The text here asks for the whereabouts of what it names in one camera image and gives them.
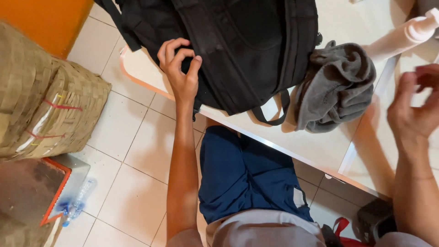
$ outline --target leg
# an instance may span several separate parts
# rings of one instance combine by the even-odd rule
[[[200,212],[208,224],[250,207],[247,170],[236,134],[223,126],[208,127],[200,167]]]
[[[286,211],[312,222],[291,157],[245,135],[241,148],[253,207]]]

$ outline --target white table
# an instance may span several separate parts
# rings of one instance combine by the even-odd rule
[[[319,32],[324,38],[323,43],[318,48],[324,47],[330,40],[336,40],[338,44],[348,42],[361,45],[370,44],[404,23],[413,3],[414,0],[364,0],[356,4],[352,4],[348,0],[316,0]],[[152,61],[146,49],[142,48],[131,52],[128,47],[125,47],[121,53],[120,62],[122,71],[132,81],[174,99],[166,75]],[[380,88],[380,84],[387,85],[394,76],[392,61],[389,61],[386,69],[385,65],[386,61],[375,65],[377,78],[380,78],[374,83],[376,88]],[[386,106],[381,105],[380,107],[382,107],[380,110],[385,112]],[[274,99],[269,100],[262,109],[267,119],[282,114],[282,110],[278,108]],[[291,111],[287,113],[286,121],[280,126],[265,125],[247,112],[228,116],[224,111],[205,105],[201,107],[200,113],[322,170],[332,177],[377,196],[391,195],[387,190],[371,185],[369,171],[361,171],[362,178],[366,179],[359,179],[356,176],[356,169],[361,170],[362,162],[360,162],[361,159],[358,161],[356,147],[352,139],[354,136],[360,136],[356,134],[360,119],[342,124],[329,133],[313,134],[307,131],[294,131],[295,122]],[[379,124],[380,126],[386,125],[383,121]]]

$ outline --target black backpack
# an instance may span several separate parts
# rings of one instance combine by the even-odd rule
[[[95,0],[132,51],[144,46],[159,64],[163,42],[179,37],[203,59],[194,114],[201,104],[229,115],[252,110],[266,124],[286,116],[287,88],[305,77],[317,40],[315,0]],[[183,61],[182,71],[192,58]],[[284,114],[267,121],[260,108],[281,93]]]

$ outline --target red bag strap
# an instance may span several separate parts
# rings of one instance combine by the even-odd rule
[[[349,220],[344,218],[344,217],[340,217],[335,221],[336,224],[337,224],[337,222],[338,222],[338,226],[337,226],[337,229],[335,230],[334,234],[337,237],[340,237],[340,233],[349,225]]]

